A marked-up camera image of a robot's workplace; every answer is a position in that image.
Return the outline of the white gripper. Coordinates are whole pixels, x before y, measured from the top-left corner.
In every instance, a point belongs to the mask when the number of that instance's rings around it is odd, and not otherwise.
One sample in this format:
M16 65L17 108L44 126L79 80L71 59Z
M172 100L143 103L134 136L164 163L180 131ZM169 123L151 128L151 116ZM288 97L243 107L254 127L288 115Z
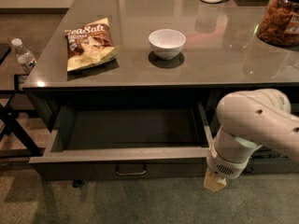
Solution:
M249 160L243 162L231 162L222 158L214 147L211 147L206 157L208 169L206 169L204 188L210 191L218 191L226 187L226 179L238 178L246 168Z

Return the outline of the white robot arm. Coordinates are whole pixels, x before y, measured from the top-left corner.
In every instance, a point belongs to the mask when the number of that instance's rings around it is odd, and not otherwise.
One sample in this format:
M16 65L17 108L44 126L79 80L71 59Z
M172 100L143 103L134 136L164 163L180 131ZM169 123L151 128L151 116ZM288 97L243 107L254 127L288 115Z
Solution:
M206 189L225 188L226 181L238 178L261 147L299 162L299 118L291 114L291 103L283 92L229 93L218 102L216 115L220 128L206 157Z

